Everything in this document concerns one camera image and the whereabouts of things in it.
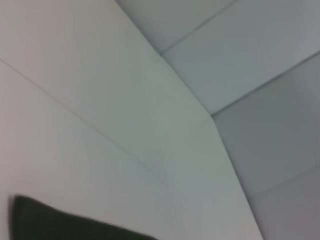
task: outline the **white surface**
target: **white surface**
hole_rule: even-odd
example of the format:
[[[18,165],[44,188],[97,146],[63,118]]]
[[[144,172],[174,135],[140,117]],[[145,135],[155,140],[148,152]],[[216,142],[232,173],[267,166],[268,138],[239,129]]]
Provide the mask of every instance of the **white surface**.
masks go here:
[[[9,196],[174,239],[171,190],[111,140],[0,62],[0,239]]]
[[[160,53],[232,0],[116,0]]]
[[[0,34],[2,59],[97,130],[33,88],[5,95],[4,108],[15,99],[26,104],[10,120],[22,131],[5,148],[14,149],[6,157],[15,161],[4,164],[18,175],[1,183],[5,193],[37,193],[162,240],[261,239],[212,118],[113,0],[3,0]],[[82,128],[92,136],[82,140]],[[26,158],[30,164],[21,163]],[[101,210],[108,201],[125,208],[108,214]]]
[[[319,0],[239,0],[165,59],[210,114],[320,50]]]
[[[214,120],[249,197],[320,164],[320,56]]]
[[[318,168],[250,201],[264,240],[319,239],[319,182]]]

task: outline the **angled ceiling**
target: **angled ceiling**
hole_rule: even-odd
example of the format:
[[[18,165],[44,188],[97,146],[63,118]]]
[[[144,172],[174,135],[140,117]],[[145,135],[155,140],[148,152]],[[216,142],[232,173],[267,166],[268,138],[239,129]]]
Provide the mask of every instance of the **angled ceiling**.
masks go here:
[[[117,0],[210,114],[320,50],[319,0]]]
[[[234,0],[117,0],[162,53]]]

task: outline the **dark green fabric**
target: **dark green fabric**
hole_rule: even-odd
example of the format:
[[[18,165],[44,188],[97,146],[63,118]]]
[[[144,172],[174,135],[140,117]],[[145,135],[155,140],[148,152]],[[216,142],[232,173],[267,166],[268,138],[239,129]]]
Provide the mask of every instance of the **dark green fabric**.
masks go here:
[[[25,196],[11,210],[12,240],[155,240],[121,227],[67,214]]]

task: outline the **white wall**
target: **white wall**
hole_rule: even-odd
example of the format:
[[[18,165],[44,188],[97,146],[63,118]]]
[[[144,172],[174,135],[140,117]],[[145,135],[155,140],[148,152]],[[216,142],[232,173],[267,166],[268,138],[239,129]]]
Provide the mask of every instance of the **white wall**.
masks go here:
[[[319,239],[320,55],[214,116],[265,240]]]
[[[0,34],[2,211],[24,193],[161,240],[261,239],[211,116],[114,1],[3,0]]]

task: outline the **white ceiling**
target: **white ceiling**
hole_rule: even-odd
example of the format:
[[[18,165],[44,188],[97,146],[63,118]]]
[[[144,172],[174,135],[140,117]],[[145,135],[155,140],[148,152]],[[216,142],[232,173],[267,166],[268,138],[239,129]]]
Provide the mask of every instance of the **white ceiling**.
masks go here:
[[[319,0],[118,2],[210,114],[320,50]]]
[[[159,52],[172,46],[233,0],[117,0]]]
[[[320,54],[214,116],[265,240],[320,236]]]

